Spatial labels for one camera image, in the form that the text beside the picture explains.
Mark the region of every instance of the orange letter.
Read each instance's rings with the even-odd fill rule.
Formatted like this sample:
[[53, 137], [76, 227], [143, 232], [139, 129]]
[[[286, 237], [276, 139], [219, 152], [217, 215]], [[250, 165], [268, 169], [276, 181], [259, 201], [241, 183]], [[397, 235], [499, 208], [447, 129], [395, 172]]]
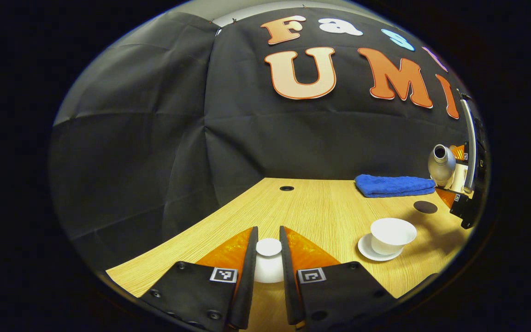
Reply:
[[297, 32], [290, 32], [290, 29], [295, 31], [302, 30], [302, 25], [297, 21], [304, 22], [306, 19], [300, 15], [295, 15], [291, 17], [276, 19], [276, 21], [271, 21], [268, 23], [263, 23], [262, 28], [266, 28], [270, 32], [270, 40], [267, 41], [268, 44], [274, 45], [279, 42], [288, 42], [288, 40], [297, 39], [301, 34]]
[[407, 100], [409, 85], [411, 85], [413, 104], [426, 108], [434, 107], [427, 95], [427, 89], [421, 77], [421, 69], [417, 63], [410, 59], [401, 59], [401, 67], [397, 69], [380, 51], [371, 48], [358, 48], [358, 52], [368, 59], [372, 68], [374, 86], [370, 89], [370, 93], [373, 97], [393, 99], [395, 93], [388, 87], [390, 80], [402, 101]]
[[313, 47], [304, 51], [314, 57], [314, 63], [319, 72], [319, 78], [311, 84], [301, 84], [296, 80], [293, 59], [298, 56], [295, 51], [284, 51], [270, 54], [265, 62], [271, 67], [271, 82], [280, 95], [290, 99], [314, 99], [322, 97], [335, 88], [335, 69], [331, 61], [331, 54], [335, 53], [331, 47]]
[[456, 109], [456, 103], [454, 102], [454, 96], [452, 95], [452, 90], [450, 90], [449, 82], [438, 74], [436, 74], [436, 77], [442, 83], [442, 88], [444, 88], [444, 93], [446, 94], [446, 101], [448, 101], [446, 111], [449, 116], [457, 120], [459, 118], [458, 110]]

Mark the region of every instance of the wooden table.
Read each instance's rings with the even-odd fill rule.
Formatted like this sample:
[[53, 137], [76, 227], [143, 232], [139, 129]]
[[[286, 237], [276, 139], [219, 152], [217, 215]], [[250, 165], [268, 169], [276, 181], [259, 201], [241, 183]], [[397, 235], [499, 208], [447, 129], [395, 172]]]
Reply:
[[[295, 189], [281, 191], [283, 185]], [[413, 207], [419, 200], [434, 203], [438, 211], [419, 212]], [[397, 258], [371, 261], [360, 254], [357, 243], [370, 232], [375, 220], [385, 217], [409, 221], [417, 228], [417, 237]], [[366, 198], [353, 180], [265, 178], [173, 239], [107, 273], [134, 296], [142, 296], [175, 262], [195, 263], [252, 226], [259, 228], [260, 239], [278, 239], [279, 228], [284, 225], [341, 263], [362, 263], [392, 296], [399, 297], [453, 259], [471, 233], [460, 223], [436, 193]], [[287, 324], [283, 282], [254, 284], [248, 330], [295, 330]]]

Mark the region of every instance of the black backdrop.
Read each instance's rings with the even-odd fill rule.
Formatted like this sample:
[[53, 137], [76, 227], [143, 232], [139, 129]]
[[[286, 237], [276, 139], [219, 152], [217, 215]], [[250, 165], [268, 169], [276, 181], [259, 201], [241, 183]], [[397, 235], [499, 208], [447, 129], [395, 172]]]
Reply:
[[[301, 36], [268, 45], [260, 25], [293, 15], [306, 18]], [[363, 35], [323, 31], [321, 18], [348, 21]], [[68, 237], [95, 269], [158, 246], [264, 177], [428, 178], [434, 145], [467, 140], [460, 101], [454, 119], [435, 75], [454, 93], [472, 91], [407, 32], [324, 8], [279, 9], [218, 29], [187, 13], [155, 17], [103, 50], [63, 101], [51, 141], [51, 193]], [[314, 82], [313, 59], [304, 55], [311, 47], [336, 50], [335, 88], [317, 99], [280, 96], [264, 58], [297, 51], [297, 80]], [[360, 47], [381, 51], [397, 68], [402, 58], [417, 63], [433, 107], [373, 97]]]
[[[495, 162], [489, 243], [451, 285], [385, 330], [531, 331], [531, 2], [366, 6], [449, 59], [481, 105]], [[170, 330], [101, 295], [105, 286], [57, 223], [47, 176], [50, 126], [74, 80], [108, 41], [165, 8], [0, 6], [1, 331]]]

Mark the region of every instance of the folded towel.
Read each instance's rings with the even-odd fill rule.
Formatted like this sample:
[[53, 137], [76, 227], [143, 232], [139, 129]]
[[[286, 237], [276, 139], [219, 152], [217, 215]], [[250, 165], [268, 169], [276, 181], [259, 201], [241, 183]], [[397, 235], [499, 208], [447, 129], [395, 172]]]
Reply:
[[416, 177], [356, 177], [356, 186], [366, 197], [396, 197], [426, 195], [435, 191], [432, 179]]

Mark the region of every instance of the white saucer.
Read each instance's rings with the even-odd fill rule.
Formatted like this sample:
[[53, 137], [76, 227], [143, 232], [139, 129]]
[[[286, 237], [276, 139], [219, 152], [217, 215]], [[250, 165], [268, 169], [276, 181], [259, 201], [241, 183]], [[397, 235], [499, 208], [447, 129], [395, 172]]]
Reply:
[[403, 252], [403, 248], [401, 248], [398, 252], [395, 252], [394, 254], [390, 255], [381, 255], [375, 252], [372, 249], [372, 234], [367, 233], [366, 235], [362, 236], [360, 241], [358, 241], [358, 250], [364, 255], [364, 257], [369, 258], [373, 261], [390, 261], [390, 259], [393, 259], [397, 257], [398, 255]]

